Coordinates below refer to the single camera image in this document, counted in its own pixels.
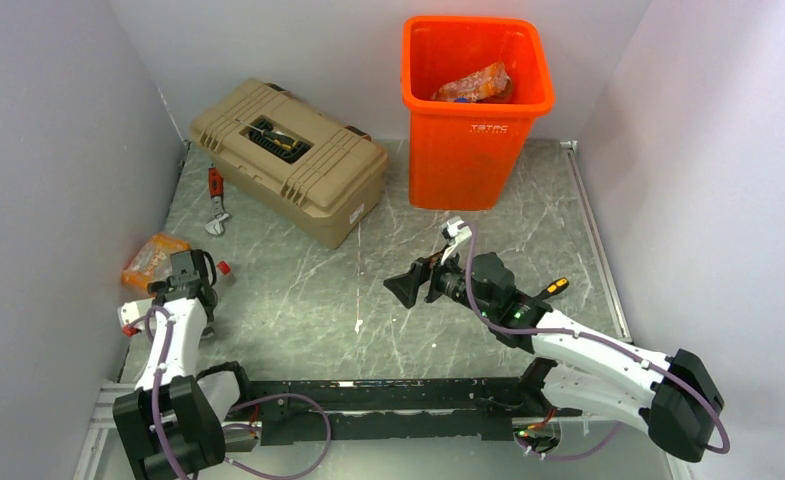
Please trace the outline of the large orange bottle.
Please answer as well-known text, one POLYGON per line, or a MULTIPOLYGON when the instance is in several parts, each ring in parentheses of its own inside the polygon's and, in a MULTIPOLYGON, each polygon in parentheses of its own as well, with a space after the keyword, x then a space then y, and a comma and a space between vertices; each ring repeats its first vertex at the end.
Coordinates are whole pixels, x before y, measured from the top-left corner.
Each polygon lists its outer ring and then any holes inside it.
POLYGON ((147 292, 147 286, 170 275, 170 257, 189 250, 191 244, 164 232, 153 235, 121 272, 121 285, 131 291, 147 292))

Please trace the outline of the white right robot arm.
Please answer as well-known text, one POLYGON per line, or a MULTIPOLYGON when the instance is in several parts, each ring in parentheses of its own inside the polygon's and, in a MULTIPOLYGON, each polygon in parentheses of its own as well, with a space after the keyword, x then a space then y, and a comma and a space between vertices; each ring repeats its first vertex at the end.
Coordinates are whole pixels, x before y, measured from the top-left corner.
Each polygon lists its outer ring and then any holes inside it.
POLYGON ((646 350, 571 319, 548 302, 567 288, 565 278, 529 295, 494 252, 466 263, 436 253, 383 285, 405 308, 426 285, 426 302, 452 300, 478 314, 501 343, 532 354, 518 391, 532 415, 567 408, 606 416, 690 463, 730 449, 720 419, 724 400, 702 359, 685 349, 646 350))

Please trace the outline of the red label clear bottle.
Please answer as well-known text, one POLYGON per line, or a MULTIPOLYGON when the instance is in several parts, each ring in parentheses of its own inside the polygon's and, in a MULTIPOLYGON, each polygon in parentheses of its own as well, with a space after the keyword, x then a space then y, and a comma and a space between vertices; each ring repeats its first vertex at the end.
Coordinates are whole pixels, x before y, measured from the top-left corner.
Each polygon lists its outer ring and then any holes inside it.
POLYGON ((219 261, 214 266, 215 286, 228 287, 236 282, 234 269, 226 262, 219 261))

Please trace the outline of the orange label bottle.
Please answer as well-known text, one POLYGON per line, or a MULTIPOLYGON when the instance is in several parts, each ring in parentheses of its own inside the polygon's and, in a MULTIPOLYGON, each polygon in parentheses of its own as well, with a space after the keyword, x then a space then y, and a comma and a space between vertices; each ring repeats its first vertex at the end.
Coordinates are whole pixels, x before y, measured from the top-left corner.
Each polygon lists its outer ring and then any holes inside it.
POLYGON ((432 94, 432 101, 452 102, 458 97, 472 103, 507 103, 515 84, 502 61, 492 63, 474 73, 442 85, 432 94))

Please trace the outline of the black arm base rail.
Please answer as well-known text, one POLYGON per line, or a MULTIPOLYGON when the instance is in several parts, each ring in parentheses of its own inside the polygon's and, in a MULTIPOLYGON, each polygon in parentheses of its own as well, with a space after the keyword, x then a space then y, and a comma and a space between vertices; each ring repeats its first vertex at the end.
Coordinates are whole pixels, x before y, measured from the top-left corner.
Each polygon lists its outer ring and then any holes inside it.
POLYGON ((553 410, 516 377, 257 380, 226 418, 258 427, 265 446, 326 438, 510 441, 553 410))

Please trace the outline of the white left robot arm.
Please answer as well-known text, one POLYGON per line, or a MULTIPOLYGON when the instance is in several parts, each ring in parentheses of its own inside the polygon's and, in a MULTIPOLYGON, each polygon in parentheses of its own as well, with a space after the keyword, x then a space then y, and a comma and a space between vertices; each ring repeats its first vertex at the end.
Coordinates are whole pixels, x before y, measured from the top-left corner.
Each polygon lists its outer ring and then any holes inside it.
POLYGON ((170 266, 168 278, 148 285, 148 298, 118 309, 122 332, 145 333, 151 342, 141 376, 112 409, 137 479, 193 479, 222 463, 223 421, 247 417, 256 402, 237 362, 197 368, 199 344, 218 304, 211 255, 184 250, 171 255, 170 266))

